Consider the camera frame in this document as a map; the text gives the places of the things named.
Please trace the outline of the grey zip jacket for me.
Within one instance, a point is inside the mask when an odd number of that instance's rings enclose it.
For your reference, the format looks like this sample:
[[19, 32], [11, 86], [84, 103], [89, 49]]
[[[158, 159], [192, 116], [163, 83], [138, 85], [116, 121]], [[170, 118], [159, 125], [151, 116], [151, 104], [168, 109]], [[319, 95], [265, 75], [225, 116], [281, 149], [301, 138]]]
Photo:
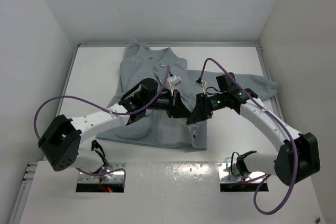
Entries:
[[195, 83], [200, 75], [197, 70], [187, 68], [187, 60], [178, 57], [171, 48], [151, 50], [143, 42], [132, 41], [124, 51], [120, 63], [120, 79], [115, 96], [109, 105], [120, 101], [135, 102], [138, 108], [145, 106], [157, 93], [155, 89], [146, 97], [146, 83], [156, 84], [159, 88], [165, 78], [167, 67], [173, 74], [181, 77], [173, 97], [169, 87], [165, 87], [158, 99], [146, 110], [129, 118], [129, 124], [102, 132], [97, 138], [124, 142], [129, 144], [154, 146], [171, 149], [207, 148], [205, 121], [191, 124], [187, 128], [187, 136], [182, 136], [178, 129], [179, 121], [188, 116], [196, 105], [196, 95], [201, 87]]

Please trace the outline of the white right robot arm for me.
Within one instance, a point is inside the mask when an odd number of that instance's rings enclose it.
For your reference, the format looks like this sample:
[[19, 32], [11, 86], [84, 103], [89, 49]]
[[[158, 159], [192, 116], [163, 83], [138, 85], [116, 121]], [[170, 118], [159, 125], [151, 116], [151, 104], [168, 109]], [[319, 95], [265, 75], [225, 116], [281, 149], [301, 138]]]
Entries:
[[259, 129], [277, 151], [277, 155], [257, 151], [239, 155], [235, 167], [240, 176], [263, 172], [277, 176], [290, 186], [293, 172], [297, 173], [295, 181], [300, 182], [320, 170], [318, 141], [312, 133], [302, 134], [286, 125], [266, 109], [250, 88], [239, 88], [233, 73], [218, 76], [216, 80], [220, 92], [212, 96], [197, 94], [196, 106], [187, 118], [187, 124], [206, 121], [214, 111], [230, 108]]

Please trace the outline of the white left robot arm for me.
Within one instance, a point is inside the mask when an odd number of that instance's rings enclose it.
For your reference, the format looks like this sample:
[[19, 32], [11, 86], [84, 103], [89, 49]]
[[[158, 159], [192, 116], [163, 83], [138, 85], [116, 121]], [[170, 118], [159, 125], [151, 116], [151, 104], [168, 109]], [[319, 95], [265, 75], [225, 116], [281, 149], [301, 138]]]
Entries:
[[180, 77], [171, 76], [165, 88], [146, 78], [103, 111], [75, 118], [59, 115], [38, 141], [38, 147], [56, 172], [74, 167], [87, 175], [104, 176], [109, 163], [103, 150], [98, 147], [85, 150], [80, 147], [81, 142], [113, 128], [136, 130], [154, 111], [165, 111], [174, 119], [187, 118], [190, 111], [176, 88], [181, 83]]

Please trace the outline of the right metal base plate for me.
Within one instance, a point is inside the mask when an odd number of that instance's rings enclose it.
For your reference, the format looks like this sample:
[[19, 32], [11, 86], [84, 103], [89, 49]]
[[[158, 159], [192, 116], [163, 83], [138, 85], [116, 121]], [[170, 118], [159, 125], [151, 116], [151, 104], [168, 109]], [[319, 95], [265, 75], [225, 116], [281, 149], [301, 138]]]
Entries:
[[231, 173], [230, 163], [221, 162], [217, 163], [219, 182], [221, 184], [257, 184], [260, 183], [266, 176], [263, 172], [252, 172], [244, 176], [234, 176]]

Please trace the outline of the metal base plate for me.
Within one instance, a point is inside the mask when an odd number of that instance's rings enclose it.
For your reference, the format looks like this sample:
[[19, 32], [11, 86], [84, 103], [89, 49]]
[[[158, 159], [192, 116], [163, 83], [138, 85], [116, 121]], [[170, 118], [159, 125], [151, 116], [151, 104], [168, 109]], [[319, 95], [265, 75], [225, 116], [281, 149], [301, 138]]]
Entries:
[[112, 162], [108, 167], [103, 168], [98, 173], [107, 173], [103, 176], [89, 176], [82, 172], [78, 175], [79, 184], [103, 184], [122, 185], [125, 182], [125, 171], [127, 164], [125, 162]]
[[231, 173], [230, 163], [221, 162], [217, 163], [219, 182], [221, 184], [257, 184], [260, 183], [266, 176], [263, 172], [252, 172], [244, 176], [234, 176]]

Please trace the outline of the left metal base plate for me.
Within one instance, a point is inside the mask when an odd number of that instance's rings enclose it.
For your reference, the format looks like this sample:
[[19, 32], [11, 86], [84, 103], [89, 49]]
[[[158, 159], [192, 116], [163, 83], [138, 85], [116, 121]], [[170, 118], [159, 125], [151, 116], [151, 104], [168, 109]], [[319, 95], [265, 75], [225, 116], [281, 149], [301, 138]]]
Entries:
[[112, 162], [108, 167], [103, 168], [98, 173], [107, 173], [103, 176], [89, 176], [82, 172], [78, 175], [79, 184], [103, 184], [122, 185], [125, 182], [125, 171], [127, 164], [125, 162]]

